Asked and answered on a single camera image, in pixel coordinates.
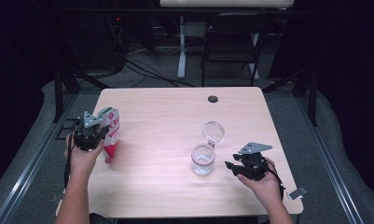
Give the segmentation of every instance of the gray carpet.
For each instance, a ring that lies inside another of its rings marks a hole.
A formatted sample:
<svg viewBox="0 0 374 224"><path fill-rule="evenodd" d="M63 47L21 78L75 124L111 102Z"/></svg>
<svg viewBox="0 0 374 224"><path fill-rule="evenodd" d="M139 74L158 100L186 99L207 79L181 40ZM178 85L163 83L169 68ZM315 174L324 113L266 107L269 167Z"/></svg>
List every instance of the gray carpet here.
<svg viewBox="0 0 374 224"><path fill-rule="evenodd" d="M193 46L191 42L187 52L187 77L183 80L194 86L201 84L199 45ZM260 80L256 82L258 87L266 87L270 84L267 79L271 61L278 41L276 38L267 40L262 54L262 60L258 67ZM166 77L177 80L177 66L179 53L174 48L163 48L167 53L157 50L156 55L146 50L136 51L128 56L130 61L139 63L145 69L150 69L144 62L160 71ZM222 69L231 68L212 65L212 74ZM246 74L240 72L240 67L233 71L240 74L240 80L230 82L227 76L209 79L209 86L248 86L249 80ZM116 76L101 79L112 87L117 88L149 88L149 87L173 87L173 84L153 78L145 78L136 75L128 67ZM92 111L97 102L99 92L90 83L79 80L83 91L77 96L66 118L73 119L85 111ZM338 194L328 177L326 168L318 153L318 145L314 140L308 122L303 118L304 111L298 106L298 99L290 93L292 84L285 85L275 93L265 94L270 113L272 115L277 132L283 144L285 155L293 172L297 186L305 186L309 191L303 201L304 211L300 215L300 223L349 223L344 212ZM39 118L26 138L23 146L10 164L6 174L0 181L0 209L7 199L8 194L18 181L26 164L30 161L35 151L41 147L42 139L51 127L54 118L53 83L49 83L43 91L46 94L46 102ZM364 184L353 165L347 159L341 143L341 133L336 116L333 114L326 98L319 94L317 102L318 129L326 141L328 148L341 172L344 181L350 189L357 209L360 211L366 223L374 223L374 193ZM48 154L40 165L40 169L25 192L10 223L53 223L57 203L49 201L52 195L62 193L62 175L64 166L63 152L65 144L52 138L48 144Z"/></svg>

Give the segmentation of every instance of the table surface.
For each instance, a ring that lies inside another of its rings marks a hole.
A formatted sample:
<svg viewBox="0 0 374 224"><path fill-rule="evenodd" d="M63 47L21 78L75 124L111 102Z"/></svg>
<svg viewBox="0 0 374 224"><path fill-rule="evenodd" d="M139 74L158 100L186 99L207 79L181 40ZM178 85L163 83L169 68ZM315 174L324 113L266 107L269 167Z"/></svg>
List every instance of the table surface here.
<svg viewBox="0 0 374 224"><path fill-rule="evenodd" d="M294 0L160 0L162 7L291 7Z"/></svg>
<svg viewBox="0 0 374 224"><path fill-rule="evenodd" d="M208 97L218 97L210 103ZM95 108L119 109L116 157L101 154L90 177L90 211L105 217L227 217L265 215L253 191L226 167L248 142L273 146L263 151L276 163L286 192L294 178L262 91L238 88L108 89ZM225 140L215 145L214 170L191 170L191 150L207 143L201 127L217 121ZM284 195L290 214L303 210L300 199Z"/></svg>

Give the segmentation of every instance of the finger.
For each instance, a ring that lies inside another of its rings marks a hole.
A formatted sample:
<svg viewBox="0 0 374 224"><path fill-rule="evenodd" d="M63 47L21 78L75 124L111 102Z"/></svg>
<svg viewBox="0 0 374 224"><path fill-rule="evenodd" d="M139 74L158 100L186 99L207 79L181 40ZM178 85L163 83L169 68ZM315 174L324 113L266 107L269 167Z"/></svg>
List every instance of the finger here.
<svg viewBox="0 0 374 224"><path fill-rule="evenodd" d="M242 182L245 186L247 186L250 189L254 188L254 181L250 180L249 178L245 177L244 175L237 175L237 178Z"/></svg>
<svg viewBox="0 0 374 224"><path fill-rule="evenodd" d="M102 139L99 145L97 145L97 148L92 151L92 154L94 154L95 157L98 157L99 154L103 151L103 148L104 148L104 140Z"/></svg>

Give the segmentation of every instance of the glass cup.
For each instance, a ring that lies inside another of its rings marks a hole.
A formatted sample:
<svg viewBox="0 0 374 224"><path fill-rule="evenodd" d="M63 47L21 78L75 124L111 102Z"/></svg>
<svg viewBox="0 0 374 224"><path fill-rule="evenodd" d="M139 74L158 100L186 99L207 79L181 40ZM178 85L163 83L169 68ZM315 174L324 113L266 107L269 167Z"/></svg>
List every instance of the glass cup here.
<svg viewBox="0 0 374 224"><path fill-rule="evenodd" d="M208 175L213 170L214 149L209 145L199 145L192 150L192 170L197 175Z"/></svg>

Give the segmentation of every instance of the small black object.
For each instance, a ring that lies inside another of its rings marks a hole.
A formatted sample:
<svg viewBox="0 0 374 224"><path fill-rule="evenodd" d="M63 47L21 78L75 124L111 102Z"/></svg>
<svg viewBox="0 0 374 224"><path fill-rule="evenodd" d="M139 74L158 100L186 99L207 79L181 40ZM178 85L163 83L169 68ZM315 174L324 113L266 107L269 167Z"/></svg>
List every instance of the small black object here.
<svg viewBox="0 0 374 224"><path fill-rule="evenodd" d="M211 95L211 96L209 96L208 100L209 100L210 103L214 104L214 103L218 102L218 97L216 97L214 95Z"/></svg>
<svg viewBox="0 0 374 224"><path fill-rule="evenodd" d="M245 177L258 181L265 177L269 167L260 152L253 154L233 154L235 161L241 161L242 165L234 165L225 161L228 169L232 170L234 175L244 175Z"/></svg>
<svg viewBox="0 0 374 224"><path fill-rule="evenodd" d="M307 193L308 191L306 190L305 187L301 187L300 189L296 189L292 191L291 193L288 193L288 197L291 198L292 200L295 200L296 198L301 197L303 194Z"/></svg>
<svg viewBox="0 0 374 224"><path fill-rule="evenodd" d="M105 138L109 128L108 125L99 130L100 124L95 124L87 128L84 126L84 119L78 119L73 133L74 144L85 151L95 149L100 141Z"/></svg>

